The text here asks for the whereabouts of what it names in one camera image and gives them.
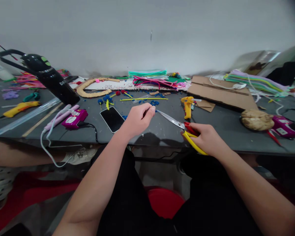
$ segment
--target scissors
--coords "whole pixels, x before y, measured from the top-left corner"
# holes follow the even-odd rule
[[[208,156],[207,153],[202,151],[192,140],[190,137],[197,138],[200,134],[198,132],[195,132],[191,127],[189,127],[189,122],[178,122],[174,118],[170,117],[169,115],[165,114],[164,112],[161,112],[159,110],[156,110],[158,113],[160,113],[163,117],[165,117],[168,121],[173,123],[174,125],[178,126],[185,132],[183,133],[183,136],[186,138],[186,140],[190,143],[190,145],[200,154]]]

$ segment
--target person's left hand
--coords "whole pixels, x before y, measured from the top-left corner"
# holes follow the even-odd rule
[[[130,140],[146,130],[154,114],[155,106],[150,103],[132,107],[119,131]]]

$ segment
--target red stool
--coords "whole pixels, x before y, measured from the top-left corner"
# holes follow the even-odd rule
[[[144,187],[152,209],[165,219],[172,219],[185,200],[179,194],[158,186]]]
[[[25,208],[76,190],[80,180],[39,180],[47,172],[21,172],[15,178],[7,202],[0,210],[0,231]]]

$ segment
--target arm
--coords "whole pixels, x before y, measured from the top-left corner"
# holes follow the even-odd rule
[[[261,232],[265,236],[295,235],[295,206],[233,152],[211,125],[190,125],[201,133],[191,139],[224,166]]]
[[[54,236],[96,235],[102,213],[114,190],[125,148],[130,139],[148,127],[154,113],[155,107],[149,103],[131,109],[127,120],[114,134],[73,194]]]

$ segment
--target black water bottle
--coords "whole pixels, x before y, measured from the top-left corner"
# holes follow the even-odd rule
[[[26,67],[5,59],[4,56],[9,54],[21,55],[21,59]],[[64,81],[59,72],[51,67],[50,62],[45,57],[37,54],[27,55],[21,51],[9,49],[0,52],[0,60],[35,75],[37,79],[64,104],[74,105],[80,101],[80,97],[73,91],[70,85]]]

